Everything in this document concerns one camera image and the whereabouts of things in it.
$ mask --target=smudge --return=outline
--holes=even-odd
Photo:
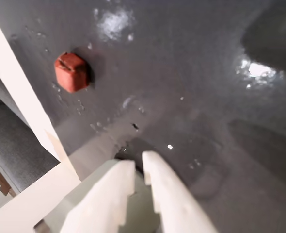
[[[115,12],[105,12],[97,27],[104,41],[119,40],[123,29],[131,27],[132,23],[132,12],[119,8]]]
[[[17,40],[17,39],[18,39],[18,36],[17,36],[16,34],[13,34],[13,35],[11,35],[11,38],[12,38],[13,40]]]
[[[95,126],[94,126],[93,124],[90,124],[90,127],[91,127],[94,131],[96,131],[96,128],[95,128]]]
[[[123,108],[127,108],[133,98],[134,96],[129,96],[127,99],[125,99],[125,101],[123,102]]]

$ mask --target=gray fabric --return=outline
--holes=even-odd
[[[7,106],[0,106],[0,169],[19,192],[59,162]]]
[[[23,117],[21,111],[18,109],[17,105],[15,104],[13,98],[7,91],[6,87],[4,86],[3,82],[0,79],[0,100],[6,104],[26,125],[27,121]]]

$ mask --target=water droplet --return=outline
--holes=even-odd
[[[201,163],[198,161],[198,159],[194,159],[194,161],[198,166],[201,166]]]
[[[115,12],[105,11],[97,24],[98,34],[104,41],[119,40],[122,31],[132,26],[134,17],[131,11],[119,8]]]
[[[56,84],[53,83],[51,86],[52,86],[52,88],[54,88],[57,92],[60,92],[60,91],[61,91],[60,88],[59,88]]]
[[[84,111],[85,110],[85,106],[82,104],[82,102],[79,100],[79,105],[81,107],[81,109]]]
[[[141,107],[139,107],[139,109],[138,109],[141,113],[144,113],[145,112],[145,110],[144,110],[144,108],[141,106]]]
[[[128,41],[133,41],[133,39],[134,39],[133,34],[129,34],[129,35],[128,35]]]
[[[98,19],[99,10],[97,8],[94,9],[94,17]]]
[[[92,48],[93,48],[93,45],[92,45],[92,43],[91,42],[89,42],[89,44],[88,44],[88,49],[90,49],[90,50],[92,50]]]
[[[96,128],[95,128],[95,126],[94,126],[93,124],[90,124],[90,127],[91,127],[93,130],[96,131]]]
[[[41,38],[46,38],[46,35],[44,33],[37,33],[37,36]]]

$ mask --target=small red object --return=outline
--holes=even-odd
[[[74,93],[88,86],[86,62],[73,53],[60,55],[54,63],[58,84]]]

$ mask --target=glossy gray surface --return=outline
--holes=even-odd
[[[286,232],[286,1],[0,0],[0,26],[77,169],[157,150],[220,232]],[[64,51],[93,86],[59,90]]]

